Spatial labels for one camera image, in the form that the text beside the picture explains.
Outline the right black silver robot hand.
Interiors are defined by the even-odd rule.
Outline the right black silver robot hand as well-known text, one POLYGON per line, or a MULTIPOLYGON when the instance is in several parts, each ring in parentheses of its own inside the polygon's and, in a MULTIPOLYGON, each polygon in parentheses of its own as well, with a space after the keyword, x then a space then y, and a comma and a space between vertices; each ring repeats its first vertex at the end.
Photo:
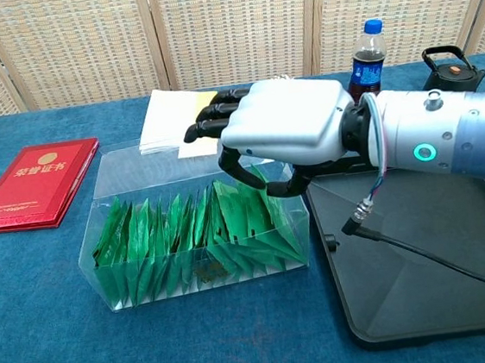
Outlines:
POLYGON ((337 80, 271 78, 218 92, 183 140, 219 139, 222 170, 272 197, 293 197, 313 177, 331 172, 348 151, 368 156, 373 114, 368 105, 356 105, 337 80), (291 164, 293 175, 266 182, 241 166, 243 155, 291 164))

